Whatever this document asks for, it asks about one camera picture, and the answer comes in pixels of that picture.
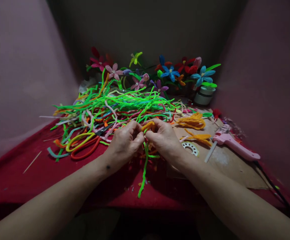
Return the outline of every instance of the light blue flower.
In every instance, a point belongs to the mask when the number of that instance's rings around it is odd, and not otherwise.
[[[215,70],[210,70],[206,72],[206,66],[203,66],[200,70],[200,74],[195,73],[191,75],[190,77],[197,79],[196,86],[199,87],[203,81],[212,83],[212,78],[209,76],[215,74],[215,72],[216,72]]]
[[[170,66],[170,69],[168,69],[168,67],[165,66],[165,58],[164,58],[163,55],[159,56],[159,61],[160,61],[160,64],[161,64],[162,68],[165,71],[160,77],[163,78],[163,77],[167,77],[168,76],[170,78],[170,80],[172,82],[174,82],[175,81],[175,76],[177,76],[177,77],[180,76],[179,72],[178,71],[174,71],[174,66],[173,65]]]

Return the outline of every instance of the right hand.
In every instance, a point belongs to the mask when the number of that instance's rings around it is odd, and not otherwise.
[[[145,137],[154,144],[154,147],[166,160],[172,161],[186,152],[169,123],[153,118],[144,122],[143,126],[150,121],[155,123],[157,133],[148,130]]]

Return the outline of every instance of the white jar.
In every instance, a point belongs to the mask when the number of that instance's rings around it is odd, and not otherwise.
[[[194,102],[202,106],[208,105],[215,91],[216,91],[216,88],[201,86],[199,93],[196,93]]]

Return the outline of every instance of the wooden skewer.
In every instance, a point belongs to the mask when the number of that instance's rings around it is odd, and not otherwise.
[[[36,160],[36,158],[34,158],[34,160],[31,162],[31,164],[25,169],[25,171],[23,172],[23,174],[27,171],[27,169],[29,169],[29,167],[33,164],[33,162]]]

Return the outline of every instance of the hand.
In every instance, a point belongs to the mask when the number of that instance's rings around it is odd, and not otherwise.
[[[144,141],[142,126],[136,121],[130,121],[125,127],[117,129],[104,153],[111,159],[110,168],[114,171],[119,170],[134,156]]]
[[[158,152],[167,161],[173,160],[174,158],[186,152],[169,123],[154,118],[144,122],[143,125],[150,121],[155,123],[155,127],[158,129],[158,131],[157,133],[153,133],[152,131],[148,130],[145,133],[145,137],[154,144]]]

